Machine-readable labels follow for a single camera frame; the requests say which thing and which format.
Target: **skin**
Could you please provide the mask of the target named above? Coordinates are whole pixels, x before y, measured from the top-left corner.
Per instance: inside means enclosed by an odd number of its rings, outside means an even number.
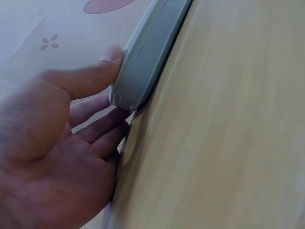
[[[111,46],[98,63],[41,72],[0,102],[0,228],[77,229],[109,203],[128,114],[115,108],[73,134],[109,98],[70,103],[106,89],[121,59]]]

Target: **gray plastic device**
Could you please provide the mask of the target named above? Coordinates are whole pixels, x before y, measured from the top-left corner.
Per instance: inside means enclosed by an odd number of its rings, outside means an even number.
[[[110,104],[132,113],[150,96],[192,0],[154,0],[124,51]]]

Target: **small flower print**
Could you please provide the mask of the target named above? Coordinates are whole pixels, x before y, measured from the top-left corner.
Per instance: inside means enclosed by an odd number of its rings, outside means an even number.
[[[55,41],[57,39],[57,37],[58,37],[58,34],[55,34],[54,36],[51,37],[51,41],[52,42]],[[40,48],[40,50],[43,51],[43,50],[47,49],[47,47],[49,46],[50,42],[46,38],[43,38],[41,41],[42,41],[42,43],[45,44],[45,45],[41,46],[41,48]],[[51,44],[51,47],[54,48],[54,49],[57,49],[59,47],[59,44],[53,42]]]

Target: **wood grain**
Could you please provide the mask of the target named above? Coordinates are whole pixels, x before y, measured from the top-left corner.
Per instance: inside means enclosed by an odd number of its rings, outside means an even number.
[[[304,12],[194,1],[132,121],[105,229],[304,228]]]

